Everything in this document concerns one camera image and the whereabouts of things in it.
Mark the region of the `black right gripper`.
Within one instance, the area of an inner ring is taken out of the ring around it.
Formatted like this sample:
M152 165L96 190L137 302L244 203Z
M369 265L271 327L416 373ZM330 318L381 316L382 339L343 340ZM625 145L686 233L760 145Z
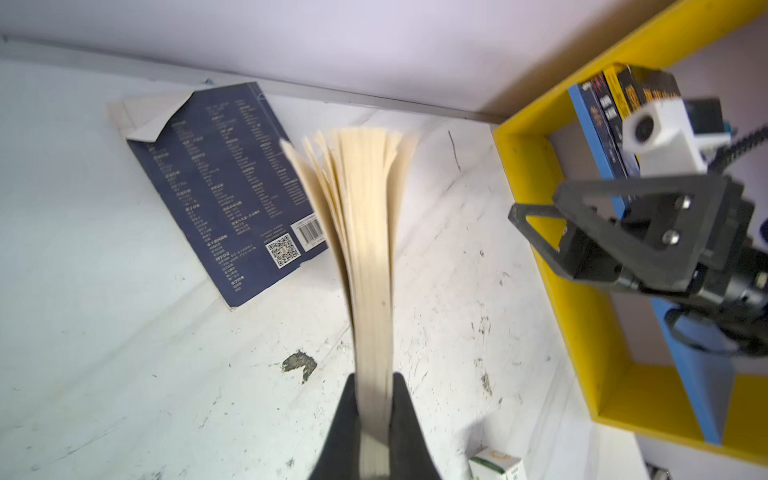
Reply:
M767 254L748 236L754 205L743 190L714 175L568 181L558 209L515 203L508 219L556 275L672 303L664 322L678 342L710 350L678 329L686 318L715 326L731 354L764 354ZM566 219L559 251L529 217Z

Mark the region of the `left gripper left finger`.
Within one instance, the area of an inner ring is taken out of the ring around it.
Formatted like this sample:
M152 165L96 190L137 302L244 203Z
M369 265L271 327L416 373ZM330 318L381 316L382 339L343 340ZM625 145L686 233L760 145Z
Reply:
M359 480L360 444L361 422L357 410L356 378L350 374L309 479Z

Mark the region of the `yellow cartoon cover book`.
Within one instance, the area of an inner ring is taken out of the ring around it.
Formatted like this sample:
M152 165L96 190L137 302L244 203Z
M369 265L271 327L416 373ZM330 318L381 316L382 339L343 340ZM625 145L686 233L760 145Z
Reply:
M622 120L631 115L630 105L618 79L618 73L623 69L624 66L621 64L612 64L603 70L603 76Z

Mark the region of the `dark blue file underneath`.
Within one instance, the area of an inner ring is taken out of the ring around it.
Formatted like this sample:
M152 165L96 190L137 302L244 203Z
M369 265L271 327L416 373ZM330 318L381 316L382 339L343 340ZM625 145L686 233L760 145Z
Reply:
M107 110L229 307L325 250L281 149L288 136L257 83L127 98Z

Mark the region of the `blue file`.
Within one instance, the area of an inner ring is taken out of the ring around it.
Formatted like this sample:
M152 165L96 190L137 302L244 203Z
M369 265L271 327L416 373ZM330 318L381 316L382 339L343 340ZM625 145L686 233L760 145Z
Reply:
M343 281L353 330L356 405L361 417L356 472L390 473L393 410L393 269L414 134L349 127L318 133L301 151L280 143L305 190Z

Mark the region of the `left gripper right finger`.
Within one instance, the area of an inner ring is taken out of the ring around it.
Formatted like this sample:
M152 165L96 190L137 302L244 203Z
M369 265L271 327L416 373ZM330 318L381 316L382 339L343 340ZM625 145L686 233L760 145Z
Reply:
M394 480L440 480L424 440L413 402L403 375L393 375L390 422L390 478Z

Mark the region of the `dark old man cover book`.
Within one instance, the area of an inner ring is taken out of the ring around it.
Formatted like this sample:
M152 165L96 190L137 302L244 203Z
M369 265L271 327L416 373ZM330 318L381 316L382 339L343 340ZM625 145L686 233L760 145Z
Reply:
M593 91L591 80L579 84L579 90L589 113L592 125L596 131L597 138L600 141L604 155L610 168L611 177L615 179L625 179L620 156L611 139L610 129L603 115L600 103Z

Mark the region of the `black wolf cover book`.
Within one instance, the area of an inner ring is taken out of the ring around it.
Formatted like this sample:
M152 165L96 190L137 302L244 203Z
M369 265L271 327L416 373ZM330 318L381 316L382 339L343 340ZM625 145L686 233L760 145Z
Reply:
M623 177L639 177L640 168L636 156L625 151L623 148L623 120L614 101L613 94L610 91L605 75L603 73L596 75L592 78L591 83L593 91L600 103L607 125L610 129L611 139L620 156L623 169Z

